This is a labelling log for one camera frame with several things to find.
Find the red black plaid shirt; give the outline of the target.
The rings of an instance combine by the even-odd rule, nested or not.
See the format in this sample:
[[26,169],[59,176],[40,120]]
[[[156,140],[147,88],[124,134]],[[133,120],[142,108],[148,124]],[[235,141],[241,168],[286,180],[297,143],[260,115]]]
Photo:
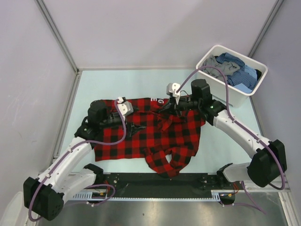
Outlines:
[[[128,119],[145,129],[132,137],[127,134],[125,140],[117,145],[96,145],[95,160],[144,158],[161,177],[177,176],[198,152],[201,126],[205,124],[200,113],[188,111],[187,121],[182,121],[175,115],[158,112],[168,102],[167,99],[146,97],[130,99],[129,102],[138,111]],[[122,135],[122,126],[117,126],[105,129],[101,139],[110,143],[120,140]]]

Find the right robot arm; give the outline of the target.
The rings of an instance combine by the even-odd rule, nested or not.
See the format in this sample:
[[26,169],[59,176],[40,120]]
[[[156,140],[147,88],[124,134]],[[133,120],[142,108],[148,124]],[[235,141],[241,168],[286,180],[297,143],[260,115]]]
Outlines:
[[251,158],[251,162],[229,163],[217,171],[217,184],[222,189],[228,189],[236,181],[251,180],[259,187],[271,185],[277,177],[281,177],[285,185],[287,170],[285,146],[276,139],[270,141],[241,123],[229,108],[222,102],[213,99],[210,86],[204,79],[191,82],[192,94],[182,97],[180,84],[169,83],[166,93],[169,101],[161,108],[161,112],[180,115],[182,111],[196,110],[201,119],[223,131]]

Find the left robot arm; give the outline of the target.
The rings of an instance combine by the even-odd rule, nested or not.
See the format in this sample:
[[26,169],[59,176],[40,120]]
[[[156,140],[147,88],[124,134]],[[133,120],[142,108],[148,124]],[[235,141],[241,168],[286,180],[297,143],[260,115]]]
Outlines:
[[[49,221],[55,219],[64,205],[77,193],[88,188],[111,188],[105,183],[103,170],[93,164],[86,165],[79,174],[70,176],[73,168],[92,152],[96,145],[112,146],[123,142],[131,131],[126,117],[138,111],[138,108],[124,97],[113,101],[115,112],[110,113],[108,106],[102,100],[90,104],[87,116],[74,134],[74,138],[57,160],[52,163],[37,178],[29,177],[23,184],[24,206],[28,209],[28,218],[37,222],[41,218]],[[122,138],[106,143],[101,137],[104,130],[117,126],[123,127]]]

